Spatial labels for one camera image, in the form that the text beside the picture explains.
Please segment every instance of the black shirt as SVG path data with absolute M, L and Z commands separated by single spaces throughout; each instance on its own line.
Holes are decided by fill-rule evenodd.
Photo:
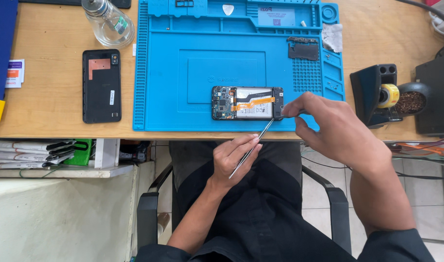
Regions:
M 213 174 L 210 161 L 178 189 L 188 211 Z M 191 256 L 164 245 L 139 249 L 137 262 L 356 261 L 301 216 L 301 187 L 263 159 L 223 198 L 203 246 Z M 434 261 L 416 229 L 373 232 L 358 261 Z

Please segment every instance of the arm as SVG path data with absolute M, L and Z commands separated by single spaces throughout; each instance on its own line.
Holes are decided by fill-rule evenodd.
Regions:
M 207 180 L 206 187 L 173 231 L 167 245 L 195 254 L 204 243 L 214 221 L 222 198 L 251 169 L 262 145 L 257 134 L 245 135 L 227 141 L 214 149 L 214 174 Z M 231 179 L 243 155 L 254 148 L 246 161 Z
M 393 169 L 388 147 L 356 117 L 346 102 L 306 92 L 287 104 L 283 114 L 306 109 L 320 127 L 315 132 L 296 117 L 296 134 L 312 149 L 353 168 L 350 190 L 356 214 L 366 233 L 413 229 L 410 203 Z

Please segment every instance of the grey cloth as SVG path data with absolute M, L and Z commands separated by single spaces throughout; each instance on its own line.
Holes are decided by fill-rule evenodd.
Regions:
M 178 190 L 181 183 L 194 171 L 213 161 L 213 150 L 223 142 L 194 142 L 170 141 L 169 151 L 172 157 L 175 187 Z M 261 159 L 267 159 L 301 184 L 301 148 L 300 142 L 263 142 L 262 149 L 251 169 Z

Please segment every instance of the yellow tape roll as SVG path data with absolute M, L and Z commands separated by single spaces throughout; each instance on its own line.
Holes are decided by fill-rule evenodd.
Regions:
M 394 84 L 382 84 L 380 92 L 383 92 L 384 101 L 379 102 L 378 108 L 387 108 L 394 106 L 400 99 L 400 90 Z

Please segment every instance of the chair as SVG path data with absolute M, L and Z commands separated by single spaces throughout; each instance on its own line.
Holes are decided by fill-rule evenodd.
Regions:
M 170 163 L 149 187 L 147 193 L 143 193 L 139 198 L 137 206 L 137 248 L 157 244 L 157 200 L 159 188 L 172 172 L 173 166 Z M 334 187 L 327 179 L 321 177 L 309 168 L 302 166 L 302 172 L 310 176 L 321 184 L 330 202 L 330 222 L 332 229 L 332 240 L 340 247 L 351 254 L 351 237 L 349 233 L 348 200 L 345 193 Z M 177 191 L 172 176 L 172 230 L 183 218 L 182 212 L 178 208 Z

